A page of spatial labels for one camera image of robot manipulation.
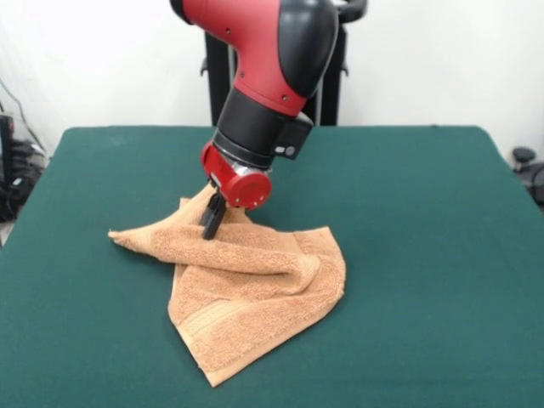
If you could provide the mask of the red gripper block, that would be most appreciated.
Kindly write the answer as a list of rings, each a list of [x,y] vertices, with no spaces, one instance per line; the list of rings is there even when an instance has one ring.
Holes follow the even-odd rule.
[[[201,216],[203,239],[213,239],[217,234],[226,202],[232,207],[252,210],[268,200],[272,183],[266,171],[229,159],[212,143],[203,148],[201,164],[210,183],[220,193],[212,193]]]

